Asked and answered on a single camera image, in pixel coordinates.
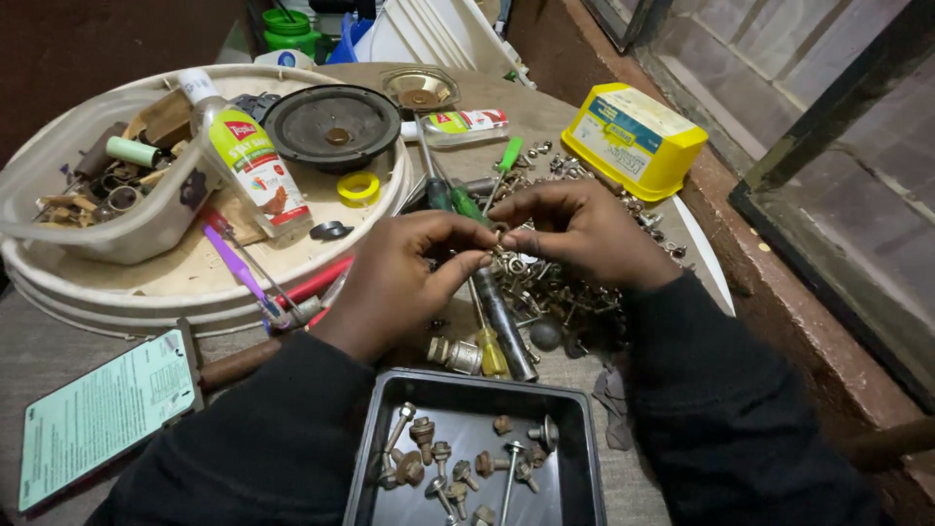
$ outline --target hand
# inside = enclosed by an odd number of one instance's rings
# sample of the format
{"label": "hand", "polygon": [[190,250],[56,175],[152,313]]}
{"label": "hand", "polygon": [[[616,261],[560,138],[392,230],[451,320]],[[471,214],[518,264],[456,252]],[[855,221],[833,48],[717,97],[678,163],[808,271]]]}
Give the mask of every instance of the hand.
{"label": "hand", "polygon": [[616,197],[596,181],[536,183],[501,201],[490,219],[512,227],[530,217],[536,230],[508,232],[508,250],[570,265],[592,283],[658,288],[682,270]]}
{"label": "hand", "polygon": [[[475,270],[496,235],[450,212],[415,212],[377,221],[351,265],[344,288],[309,333],[354,359],[373,362],[405,334],[428,325]],[[426,256],[447,259],[434,273]]]}

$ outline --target clear plastic container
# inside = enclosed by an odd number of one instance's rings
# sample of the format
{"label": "clear plastic container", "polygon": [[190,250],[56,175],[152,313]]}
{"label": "clear plastic container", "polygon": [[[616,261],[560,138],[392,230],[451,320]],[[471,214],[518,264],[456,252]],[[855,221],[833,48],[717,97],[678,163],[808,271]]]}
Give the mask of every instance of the clear plastic container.
{"label": "clear plastic container", "polygon": [[0,233],[61,245],[70,254],[132,265],[174,247],[221,176],[192,144],[133,210],[101,225],[47,228],[33,223],[36,201],[61,194],[81,152],[115,122],[130,122],[166,90],[124,89],[96,96],[50,124],[0,172]]}
{"label": "clear plastic container", "polygon": [[193,142],[266,234],[276,238],[310,223],[309,205],[266,131],[223,98],[204,69],[182,71],[179,84],[194,105]]}
{"label": "clear plastic container", "polygon": [[[425,142],[433,147],[457,146],[479,140],[500,139],[510,134],[510,122],[503,110],[445,111],[419,119]],[[403,140],[416,140],[416,123],[403,123]]]}

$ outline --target blue container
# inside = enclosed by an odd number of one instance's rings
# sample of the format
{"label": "blue container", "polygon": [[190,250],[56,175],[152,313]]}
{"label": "blue container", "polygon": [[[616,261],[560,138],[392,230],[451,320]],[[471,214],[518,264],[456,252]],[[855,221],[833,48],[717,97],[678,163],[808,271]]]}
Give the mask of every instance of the blue container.
{"label": "blue container", "polygon": [[373,26],[372,20],[361,20],[354,22],[351,13],[344,15],[341,21],[341,41],[331,56],[325,61],[325,64],[348,64],[357,62],[357,54],[353,52],[353,45],[360,40],[360,37]]}

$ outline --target table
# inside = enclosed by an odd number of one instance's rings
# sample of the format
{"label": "table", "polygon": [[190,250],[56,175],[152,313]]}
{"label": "table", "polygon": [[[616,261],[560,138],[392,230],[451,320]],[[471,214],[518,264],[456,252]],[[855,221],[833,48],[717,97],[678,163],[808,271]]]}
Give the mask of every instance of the table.
{"label": "table", "polygon": [[[330,77],[348,83],[380,89],[380,73],[399,64],[355,64],[316,68]],[[458,83],[462,101],[459,109],[481,110],[498,108],[510,119],[511,135],[523,137],[528,144],[550,139],[558,147],[559,134],[571,122],[577,108],[530,90],[520,84],[484,76],[480,73],[447,69]],[[439,152],[439,162],[453,178],[468,181],[493,175],[491,166],[503,152],[502,142],[480,147],[470,146]],[[410,147],[417,171],[422,170],[418,149]],[[548,158],[535,160],[539,173],[548,173]],[[718,289],[711,270],[701,258],[698,244],[675,201],[657,205],[656,212],[665,214],[661,225],[668,239],[688,246],[685,261],[695,263],[696,273],[715,300],[730,312],[729,300]],[[446,332],[467,337],[474,330],[473,309],[466,290],[462,290],[442,316],[452,324]],[[20,454],[22,451],[22,411],[30,402],[138,344],[107,338],[74,329],[45,314],[27,302],[19,293],[8,290],[0,298],[0,504],[11,520],[18,498]],[[199,342],[204,360],[227,356],[266,339],[261,329],[209,338]],[[537,367],[543,384],[575,387],[590,392],[602,369],[601,357],[588,356],[570,360],[561,352],[541,353]],[[607,448],[603,432],[607,427],[607,412],[593,402],[595,429],[599,444],[601,479],[608,522],[612,525],[668,525],[669,516],[658,488],[640,465],[636,450],[627,452]],[[120,474],[120,465],[113,466],[95,479],[81,493],[73,494],[31,524],[81,524],[105,498]],[[25,520],[14,520],[25,523]]]}

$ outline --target white bottle cap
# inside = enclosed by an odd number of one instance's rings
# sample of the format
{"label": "white bottle cap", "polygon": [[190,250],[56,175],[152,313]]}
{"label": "white bottle cap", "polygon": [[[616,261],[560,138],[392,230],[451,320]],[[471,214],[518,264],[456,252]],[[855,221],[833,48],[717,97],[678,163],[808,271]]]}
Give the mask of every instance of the white bottle cap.
{"label": "white bottle cap", "polygon": [[181,90],[185,92],[185,96],[192,101],[192,104],[198,104],[198,101],[210,96],[221,96],[218,89],[211,82],[208,73],[199,67],[186,69],[179,73],[179,84],[181,84]]}
{"label": "white bottle cap", "polygon": [[419,128],[415,126],[415,122],[403,122],[399,132],[399,135],[403,138],[403,142],[419,140]]}

